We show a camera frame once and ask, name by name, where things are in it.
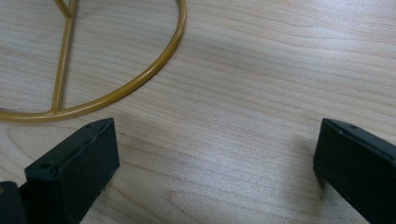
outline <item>wooden table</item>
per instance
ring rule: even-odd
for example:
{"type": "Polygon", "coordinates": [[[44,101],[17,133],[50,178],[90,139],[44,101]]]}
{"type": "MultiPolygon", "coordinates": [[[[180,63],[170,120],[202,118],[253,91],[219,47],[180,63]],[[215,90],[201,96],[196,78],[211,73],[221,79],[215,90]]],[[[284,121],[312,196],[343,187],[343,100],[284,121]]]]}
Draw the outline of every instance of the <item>wooden table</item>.
{"type": "MultiPolygon", "coordinates": [[[[396,3],[187,4],[179,49],[139,90],[75,119],[1,122],[0,181],[22,184],[32,161],[113,117],[121,168],[83,223],[365,223],[312,160],[322,118],[396,144],[396,3]]],[[[65,106],[143,71],[176,22],[175,0],[79,1],[65,106]]],[[[0,0],[3,110],[50,108],[63,27],[53,1],[0,0]]]]}

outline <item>light wood tabletop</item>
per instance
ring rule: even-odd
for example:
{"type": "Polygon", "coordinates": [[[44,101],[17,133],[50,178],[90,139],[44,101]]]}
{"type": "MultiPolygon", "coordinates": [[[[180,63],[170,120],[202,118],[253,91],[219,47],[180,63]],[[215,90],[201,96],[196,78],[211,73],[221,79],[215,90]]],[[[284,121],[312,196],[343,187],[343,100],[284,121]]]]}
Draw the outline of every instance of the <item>light wood tabletop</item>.
{"type": "MultiPolygon", "coordinates": [[[[321,120],[396,144],[396,2],[188,0],[184,38],[143,87],[91,114],[0,122],[0,181],[79,127],[114,118],[121,167],[82,223],[366,223],[313,155],[321,120]]],[[[176,0],[82,0],[64,106],[149,66],[176,0]]],[[[0,108],[51,105],[64,31],[53,1],[0,0],[0,108]]]]}

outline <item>black plastic part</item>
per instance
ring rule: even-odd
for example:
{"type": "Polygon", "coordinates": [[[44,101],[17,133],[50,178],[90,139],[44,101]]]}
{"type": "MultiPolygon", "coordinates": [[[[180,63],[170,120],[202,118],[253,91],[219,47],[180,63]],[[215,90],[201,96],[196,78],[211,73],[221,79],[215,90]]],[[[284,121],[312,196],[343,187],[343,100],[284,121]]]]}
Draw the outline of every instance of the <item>black plastic part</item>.
{"type": "Polygon", "coordinates": [[[371,223],[396,223],[396,146],[354,125],[321,124],[315,172],[371,223]]]}
{"type": "Polygon", "coordinates": [[[79,223],[118,167],[114,119],[98,120],[25,169],[25,201],[33,200],[40,223],[79,223]]]}
{"type": "Polygon", "coordinates": [[[0,223],[28,223],[22,205],[20,191],[14,182],[0,182],[0,223]]]}

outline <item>gold metal ring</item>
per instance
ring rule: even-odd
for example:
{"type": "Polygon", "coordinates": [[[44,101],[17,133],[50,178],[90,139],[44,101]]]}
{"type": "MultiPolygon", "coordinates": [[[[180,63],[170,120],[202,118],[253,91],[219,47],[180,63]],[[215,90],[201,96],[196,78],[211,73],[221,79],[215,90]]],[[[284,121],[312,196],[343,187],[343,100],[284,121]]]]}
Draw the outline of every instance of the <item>gold metal ring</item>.
{"type": "Polygon", "coordinates": [[[64,26],[64,39],[61,47],[61,55],[58,64],[58,72],[55,81],[54,93],[52,97],[51,110],[44,113],[18,113],[0,111],[0,120],[15,121],[15,122],[42,122],[55,121],[60,119],[70,119],[91,113],[95,110],[101,109],[105,106],[111,105],[131,92],[135,91],[155,74],[169,61],[173,53],[176,51],[181,38],[183,37],[186,24],[186,2],[185,0],[177,0],[179,8],[179,18],[176,31],[163,53],[140,75],[132,79],[130,82],[116,89],[115,91],[102,96],[96,100],[90,101],[83,105],[76,105],[70,108],[62,108],[62,99],[64,92],[64,81],[66,73],[66,65],[70,50],[70,43],[72,39],[74,13],[76,11],[77,0],[70,0],[67,7],[64,0],[54,0],[58,8],[64,14],[66,23],[64,26]]]}

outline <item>straight gold rod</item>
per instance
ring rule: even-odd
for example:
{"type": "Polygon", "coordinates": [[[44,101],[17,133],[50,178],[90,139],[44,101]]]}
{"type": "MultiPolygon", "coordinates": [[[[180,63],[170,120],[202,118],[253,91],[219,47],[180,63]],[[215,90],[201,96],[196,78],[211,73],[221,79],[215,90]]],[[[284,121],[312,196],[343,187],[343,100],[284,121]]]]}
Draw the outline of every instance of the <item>straight gold rod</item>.
{"type": "Polygon", "coordinates": [[[70,13],[69,9],[67,8],[66,4],[64,3],[64,0],[54,0],[56,3],[56,6],[62,11],[62,14],[64,14],[65,18],[70,18],[72,17],[72,14],[70,13]]]}
{"type": "Polygon", "coordinates": [[[70,17],[66,18],[64,25],[64,39],[62,41],[61,55],[59,57],[58,72],[56,74],[55,87],[52,96],[51,112],[58,111],[62,106],[62,99],[64,97],[64,82],[66,77],[67,61],[69,58],[70,44],[73,34],[73,25],[75,19],[77,0],[70,0],[69,9],[70,17]]]}

